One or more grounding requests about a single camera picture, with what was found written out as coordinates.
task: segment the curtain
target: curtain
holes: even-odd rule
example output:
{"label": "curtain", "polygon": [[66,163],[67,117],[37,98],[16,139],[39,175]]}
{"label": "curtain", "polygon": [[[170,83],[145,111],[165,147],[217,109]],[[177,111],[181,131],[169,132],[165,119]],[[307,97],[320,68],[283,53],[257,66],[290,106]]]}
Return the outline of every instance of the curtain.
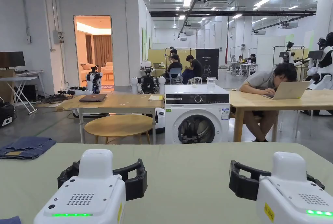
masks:
{"label": "curtain", "polygon": [[94,36],[95,64],[100,68],[106,66],[106,62],[112,62],[111,35]]}
{"label": "curtain", "polygon": [[87,46],[87,63],[94,63],[93,49],[91,46],[91,35],[86,35],[86,46]]}

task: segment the washing machine control panel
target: washing machine control panel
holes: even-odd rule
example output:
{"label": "washing machine control panel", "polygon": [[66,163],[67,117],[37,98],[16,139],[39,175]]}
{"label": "washing machine control panel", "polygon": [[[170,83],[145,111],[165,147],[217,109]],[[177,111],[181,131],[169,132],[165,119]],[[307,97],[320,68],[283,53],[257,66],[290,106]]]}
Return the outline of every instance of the washing machine control panel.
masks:
{"label": "washing machine control panel", "polygon": [[167,94],[168,104],[229,103],[229,94]]}

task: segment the air conditioner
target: air conditioner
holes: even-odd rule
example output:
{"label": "air conditioner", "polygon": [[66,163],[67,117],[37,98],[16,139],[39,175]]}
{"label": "air conditioner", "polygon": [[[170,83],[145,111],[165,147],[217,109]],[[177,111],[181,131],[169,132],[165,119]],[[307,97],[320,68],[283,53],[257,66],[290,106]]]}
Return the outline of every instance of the air conditioner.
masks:
{"label": "air conditioner", "polygon": [[212,8],[212,7],[227,7],[229,5],[228,0],[208,0],[204,7]]}
{"label": "air conditioner", "polygon": [[265,35],[266,31],[255,31],[253,33],[254,33],[254,35]]}
{"label": "air conditioner", "polygon": [[190,29],[201,29],[201,23],[191,23]]}
{"label": "air conditioner", "polygon": [[193,36],[194,35],[194,31],[185,31],[185,35],[186,36]]}
{"label": "air conditioner", "polygon": [[292,29],[299,27],[299,23],[298,22],[282,23],[281,26],[282,29]]}

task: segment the washing machine door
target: washing machine door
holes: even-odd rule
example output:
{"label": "washing machine door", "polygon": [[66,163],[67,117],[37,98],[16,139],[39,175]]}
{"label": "washing machine door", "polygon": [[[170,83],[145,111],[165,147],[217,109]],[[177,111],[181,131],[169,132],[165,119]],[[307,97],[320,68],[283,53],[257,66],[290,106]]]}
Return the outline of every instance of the washing machine door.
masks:
{"label": "washing machine door", "polygon": [[193,109],[180,115],[174,125],[174,140],[183,144],[206,143],[218,139],[221,123],[211,112]]}

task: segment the black shorts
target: black shorts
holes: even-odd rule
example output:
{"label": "black shorts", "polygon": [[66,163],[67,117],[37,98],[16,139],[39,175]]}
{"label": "black shorts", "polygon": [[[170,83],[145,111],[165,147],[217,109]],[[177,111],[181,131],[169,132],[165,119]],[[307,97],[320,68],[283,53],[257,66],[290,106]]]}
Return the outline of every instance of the black shorts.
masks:
{"label": "black shorts", "polygon": [[[236,114],[236,108],[231,107],[230,111],[234,114]],[[252,111],[254,116],[260,116],[263,117],[264,116],[264,111]]]}

